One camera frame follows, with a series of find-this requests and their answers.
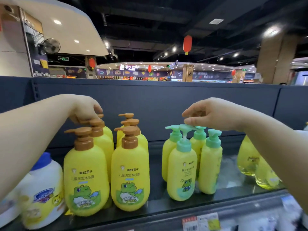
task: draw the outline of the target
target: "store shelf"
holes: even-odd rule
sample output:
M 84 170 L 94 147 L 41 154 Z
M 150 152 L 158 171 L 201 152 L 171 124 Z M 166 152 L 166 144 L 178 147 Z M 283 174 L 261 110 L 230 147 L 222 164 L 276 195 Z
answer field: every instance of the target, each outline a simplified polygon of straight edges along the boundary
M 183 230 L 181 219 L 202 214 L 218 212 L 222 227 L 236 225 L 237 217 L 263 210 L 281 209 L 280 197 L 287 195 L 284 189 L 267 191 L 256 185 L 253 177 L 239 172 L 236 164 L 234 148 L 224 150 L 221 172 L 218 177 L 218 189 L 214 195 L 201 193 L 195 189 L 191 198 L 178 202 L 172 200 L 167 193 L 167 183 L 161 176 L 162 143 L 149 144 L 151 192 L 148 202 L 139 210 L 124 212 L 114 204 L 111 208 L 101 210 L 90 217 L 62 215 L 44 231 L 62 230 Z M 64 155 L 54 158 L 63 163 Z M 2 228 L 21 230 L 18 220 Z

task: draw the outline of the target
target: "black ceiling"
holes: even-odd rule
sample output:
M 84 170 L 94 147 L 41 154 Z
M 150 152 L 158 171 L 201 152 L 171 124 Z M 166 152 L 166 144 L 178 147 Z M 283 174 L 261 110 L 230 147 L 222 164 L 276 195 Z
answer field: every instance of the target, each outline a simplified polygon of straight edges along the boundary
M 308 35 L 308 0 L 60 0 L 89 15 L 114 61 L 252 64 L 262 33 L 279 24 L 289 33 Z M 213 19 L 220 24 L 209 24 Z M 193 38 L 188 56 L 183 38 Z M 233 58 L 233 52 L 240 55 Z M 308 56 L 308 39 L 297 57 Z

